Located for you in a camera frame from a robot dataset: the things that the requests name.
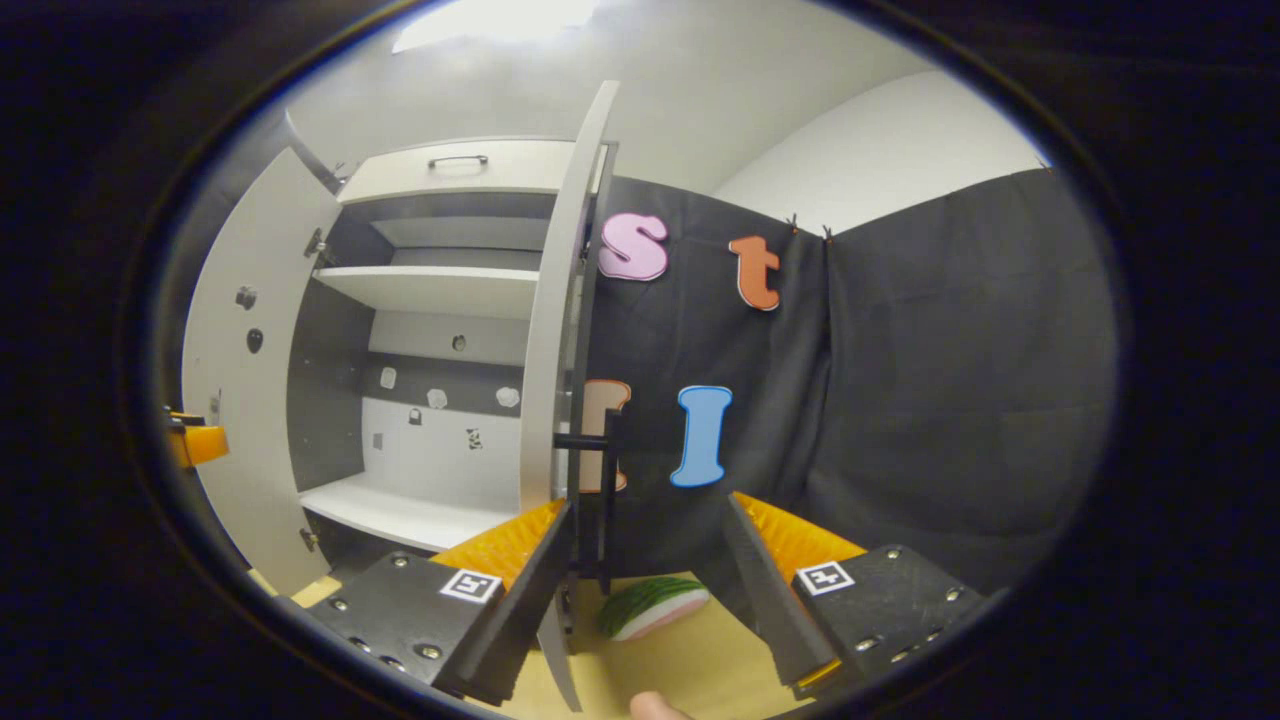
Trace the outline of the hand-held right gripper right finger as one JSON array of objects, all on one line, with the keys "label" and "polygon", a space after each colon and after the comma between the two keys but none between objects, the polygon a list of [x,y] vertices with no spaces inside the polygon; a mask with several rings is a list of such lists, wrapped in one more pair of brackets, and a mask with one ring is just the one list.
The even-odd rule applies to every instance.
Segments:
[{"label": "hand-held right gripper right finger", "polygon": [[756,633],[800,700],[897,671],[989,602],[915,550],[867,550],[741,492],[727,500],[722,532]]}]

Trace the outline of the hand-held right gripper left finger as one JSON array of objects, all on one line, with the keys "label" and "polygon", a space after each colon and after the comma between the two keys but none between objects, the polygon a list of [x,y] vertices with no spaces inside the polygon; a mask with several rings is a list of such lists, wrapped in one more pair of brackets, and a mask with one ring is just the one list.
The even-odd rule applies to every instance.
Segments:
[{"label": "hand-held right gripper left finger", "polygon": [[568,571],[572,534],[573,510],[553,500],[430,559],[387,553],[306,612],[399,676],[502,705]]}]

